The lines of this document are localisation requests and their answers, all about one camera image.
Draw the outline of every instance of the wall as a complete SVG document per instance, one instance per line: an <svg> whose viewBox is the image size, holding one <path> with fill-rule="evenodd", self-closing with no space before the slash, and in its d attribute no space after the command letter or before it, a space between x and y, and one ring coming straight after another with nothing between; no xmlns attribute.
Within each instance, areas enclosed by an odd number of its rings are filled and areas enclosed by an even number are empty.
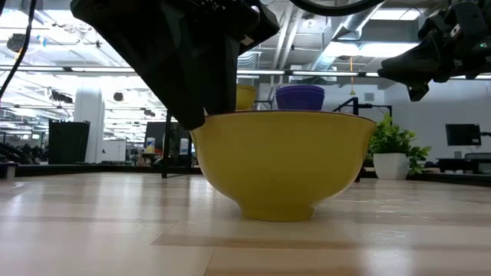
<svg viewBox="0 0 491 276"><path fill-rule="evenodd" d="M344 85L343 87L339 87L338 85L318 85L325 89L325 100L324 106L322 108L323 111L332 111L340 104L345 101L351 99L352 97L358 97L360 104L378 104L384 105L385 103L385 93L383 90L378 90L377 85L366 85L366 84L355 84L354 91L356 96L350 95L351 85ZM270 84L260 84L259 93L260 99L267 99L270 91ZM365 93L373 93L374 101L366 102L364 100ZM351 113L352 109L349 107L345 107L342 109L342 112ZM371 110L360 110L360 116L367 117L369 119L379 121L384 118L384 113L387 112L387 109L381 108L380 110L377 108Z"/></svg>
<svg viewBox="0 0 491 276"><path fill-rule="evenodd" d="M394 106L394 122L417 135L416 146L432 146L429 161L453 158L455 151L491 153L491 138L483 137L480 148L448 146L445 125L478 123L482 132L491 132L491 83L482 80L450 80L430 83L430 92L420 102L411 103L404 85L385 90L385 102Z"/></svg>

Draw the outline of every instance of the ceiling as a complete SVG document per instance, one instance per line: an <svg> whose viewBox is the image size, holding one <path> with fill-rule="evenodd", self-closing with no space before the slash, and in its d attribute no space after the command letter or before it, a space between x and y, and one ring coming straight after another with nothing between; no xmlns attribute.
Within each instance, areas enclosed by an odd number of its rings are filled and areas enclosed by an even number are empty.
<svg viewBox="0 0 491 276"><path fill-rule="evenodd" d="M425 14L432 12L446 0L398 0L387 1L381 8L379 17L394 15L397 17L417 14L414 18L406 20L370 20L363 28L360 41L352 41L357 47L374 42L392 43L416 43L417 29L420 19ZM26 66L61 66L61 67L129 67L121 56L89 25L73 18L68 10L69 0L44 0L44 10L37 11L37 21L33 24L31 34L31 46L25 56L22 65ZM285 23L285 11L290 3L285 0L263 0L265 4L275 13L280 24ZM339 5L346 1L320 1L325 5ZM323 34L328 25L333 21L330 18L321 16L308 17L301 14L297 8L293 9L292 16L288 21L285 42L281 53L285 55L287 38L292 36L292 45L285 59L285 68L292 65L307 67L315 61L320 54L325 51L329 43L323 42ZM302 16L299 20L298 29L293 30L296 16ZM8 39L13 34L25 32L27 15L19 9L19 0L8 0L6 9L0 17L0 65L13 65L16 53L8 49ZM252 64L246 67L270 69L273 65L275 51L278 46L280 35L265 41L251 51L255 57ZM383 58L378 57L353 57L354 71L375 71ZM349 71L351 69L349 58L336 58L329 70ZM7 71L0 71L0 82L3 83L7 76ZM241 82L250 82L256 86L261 81L268 81L260 78L258 80L249 79ZM346 84L349 79L339 78L336 82L340 85ZM388 87L392 83L382 79L363 79L357 80L361 84L377 84ZM3 109L4 120L13 120L18 117L37 118L36 120L46 120L47 118L58 118L69 120L73 116L73 104L60 103L52 97L53 91L71 97L73 100L76 90L83 83L101 85L104 89L106 99L107 122L125 123L139 120L139 128L130 129L131 131L143 131L144 122L148 120L163 120L165 118L165 108L155 97L153 92L139 78L133 75L128 76L94 76L85 73L76 74L39 74L35 72L18 72L11 82L8 90L2 98L2 106L5 105L34 105L34 106L59 106L64 109ZM117 102L114 100L114 93L124 94L124 100ZM145 107L152 110L155 116L146 116L142 110L131 110L134 107Z"/></svg>

